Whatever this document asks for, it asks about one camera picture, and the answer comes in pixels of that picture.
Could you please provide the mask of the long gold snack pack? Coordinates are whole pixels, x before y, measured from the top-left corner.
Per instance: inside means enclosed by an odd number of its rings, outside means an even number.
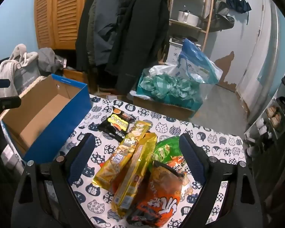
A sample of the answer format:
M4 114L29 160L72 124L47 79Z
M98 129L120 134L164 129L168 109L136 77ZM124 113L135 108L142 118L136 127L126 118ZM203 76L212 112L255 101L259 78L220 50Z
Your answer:
M119 217L124 217L137 194L138 187L142 182L147 167L152 158L157 143L155 133L146 133L138 142L136 150L126 165L126 173L115 192L111 202L112 210Z

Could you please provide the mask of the cardboard box on floor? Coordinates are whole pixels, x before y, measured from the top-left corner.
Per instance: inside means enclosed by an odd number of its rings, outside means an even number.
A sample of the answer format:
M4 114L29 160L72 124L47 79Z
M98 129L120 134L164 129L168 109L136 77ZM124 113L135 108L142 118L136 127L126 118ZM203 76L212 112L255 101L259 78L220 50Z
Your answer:
M133 103L141 108L183 121L189 121L189 119L195 115L195 111L189 109L162 104L152 100L145 100L135 96L133 97Z

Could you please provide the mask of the hanging dark coats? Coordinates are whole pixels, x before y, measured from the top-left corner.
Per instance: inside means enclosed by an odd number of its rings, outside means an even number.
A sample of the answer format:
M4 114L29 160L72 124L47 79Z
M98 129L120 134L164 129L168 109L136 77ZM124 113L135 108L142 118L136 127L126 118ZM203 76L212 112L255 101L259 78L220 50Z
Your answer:
M86 0L75 68L103 89L126 95L158 62L169 28L168 0Z

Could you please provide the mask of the black yellow snack pack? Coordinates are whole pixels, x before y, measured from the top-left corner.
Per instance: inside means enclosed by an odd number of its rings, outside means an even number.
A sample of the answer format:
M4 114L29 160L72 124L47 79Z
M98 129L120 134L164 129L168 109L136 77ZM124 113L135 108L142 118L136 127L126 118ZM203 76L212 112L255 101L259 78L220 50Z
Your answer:
M108 134L120 143L127 134L129 124L134 121L134 116L113 107L112 114L98 126L98 130Z

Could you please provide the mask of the orange snack bag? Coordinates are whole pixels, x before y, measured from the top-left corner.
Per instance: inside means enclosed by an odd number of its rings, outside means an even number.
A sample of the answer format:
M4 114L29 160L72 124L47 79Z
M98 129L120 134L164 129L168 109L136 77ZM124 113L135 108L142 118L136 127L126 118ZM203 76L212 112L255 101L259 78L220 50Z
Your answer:
M177 206L192 188L183 169L177 172L159 161L151 164L148 186L143 188L132 212L127 217L130 225L163 227L177 212Z

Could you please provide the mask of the blue plastic bag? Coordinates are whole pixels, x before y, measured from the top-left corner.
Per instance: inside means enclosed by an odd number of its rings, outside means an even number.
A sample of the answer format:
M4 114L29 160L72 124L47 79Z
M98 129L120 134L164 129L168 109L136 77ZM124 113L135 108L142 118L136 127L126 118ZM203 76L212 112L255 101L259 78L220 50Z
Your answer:
M223 71L187 38L177 60L177 76L202 84L217 84Z

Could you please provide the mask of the grey tote bag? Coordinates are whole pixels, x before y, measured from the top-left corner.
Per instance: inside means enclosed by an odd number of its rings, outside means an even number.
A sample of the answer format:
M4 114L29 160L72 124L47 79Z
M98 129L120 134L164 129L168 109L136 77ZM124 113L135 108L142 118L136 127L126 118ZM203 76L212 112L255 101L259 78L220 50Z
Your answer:
M27 66L17 69L14 74L14 86L18 95L20 95L39 76L38 60L34 60Z

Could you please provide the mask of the steel cooking pot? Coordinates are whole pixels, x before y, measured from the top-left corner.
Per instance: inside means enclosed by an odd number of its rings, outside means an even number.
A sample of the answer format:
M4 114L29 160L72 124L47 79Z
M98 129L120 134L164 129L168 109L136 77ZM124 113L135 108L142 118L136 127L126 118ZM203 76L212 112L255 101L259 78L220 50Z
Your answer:
M199 24L199 17L189 10L179 10L177 20L191 26L197 26Z

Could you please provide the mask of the white patterned appliance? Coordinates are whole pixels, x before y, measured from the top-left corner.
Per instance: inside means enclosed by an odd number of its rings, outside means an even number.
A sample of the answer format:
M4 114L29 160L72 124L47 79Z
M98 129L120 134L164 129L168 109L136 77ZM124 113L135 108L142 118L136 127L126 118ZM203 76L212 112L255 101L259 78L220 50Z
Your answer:
M177 64L179 54L183 47L183 42L184 39L182 38L170 38L166 64Z

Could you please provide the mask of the yellow chips snack pack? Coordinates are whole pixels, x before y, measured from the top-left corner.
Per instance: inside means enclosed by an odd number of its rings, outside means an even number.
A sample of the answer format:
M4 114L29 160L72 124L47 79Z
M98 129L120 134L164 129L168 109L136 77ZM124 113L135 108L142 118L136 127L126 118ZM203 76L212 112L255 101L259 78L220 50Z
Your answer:
M130 132L96 173L92 183L105 190L110 190L113 181L131 159L138 142L145 136L150 127L150 123L136 121Z

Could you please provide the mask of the green snack bag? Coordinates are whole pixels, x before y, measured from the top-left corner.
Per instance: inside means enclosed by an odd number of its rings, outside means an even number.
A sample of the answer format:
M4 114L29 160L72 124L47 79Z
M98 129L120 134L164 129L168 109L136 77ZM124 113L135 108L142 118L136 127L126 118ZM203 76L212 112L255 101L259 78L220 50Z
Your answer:
M179 136L173 136L158 142L153 151L152 159L181 172L185 159L179 147L179 139Z

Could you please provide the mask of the shoe rack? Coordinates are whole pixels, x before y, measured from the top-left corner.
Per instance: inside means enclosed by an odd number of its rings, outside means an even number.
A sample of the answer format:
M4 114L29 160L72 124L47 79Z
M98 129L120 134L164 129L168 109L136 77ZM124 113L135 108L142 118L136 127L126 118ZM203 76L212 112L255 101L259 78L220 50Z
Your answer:
M244 133L245 153L255 158L268 150L285 132L285 75L257 119Z

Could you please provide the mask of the grey crumpled garment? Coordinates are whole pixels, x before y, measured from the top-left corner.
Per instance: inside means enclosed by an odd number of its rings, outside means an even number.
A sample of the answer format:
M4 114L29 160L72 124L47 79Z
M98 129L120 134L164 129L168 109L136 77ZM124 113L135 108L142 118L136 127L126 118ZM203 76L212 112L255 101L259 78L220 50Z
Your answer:
M67 59L55 54L52 48L41 48L38 51L38 69L42 76L61 75L66 67Z

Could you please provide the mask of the blue cardboard box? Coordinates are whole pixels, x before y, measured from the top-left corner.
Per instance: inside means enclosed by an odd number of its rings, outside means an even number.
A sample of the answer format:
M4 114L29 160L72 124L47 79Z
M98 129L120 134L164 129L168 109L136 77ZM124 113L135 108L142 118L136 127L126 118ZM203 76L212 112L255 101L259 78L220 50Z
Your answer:
M24 162L51 162L92 108L88 85L52 74L20 95L18 108L4 111L1 126Z

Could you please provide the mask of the teal checked cloth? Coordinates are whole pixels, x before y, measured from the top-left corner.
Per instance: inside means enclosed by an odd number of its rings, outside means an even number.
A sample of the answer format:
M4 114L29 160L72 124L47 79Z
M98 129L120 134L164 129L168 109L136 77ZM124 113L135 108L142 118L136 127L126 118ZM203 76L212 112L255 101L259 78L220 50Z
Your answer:
M142 76L136 94L192 111L198 110L203 104L199 83L167 74Z

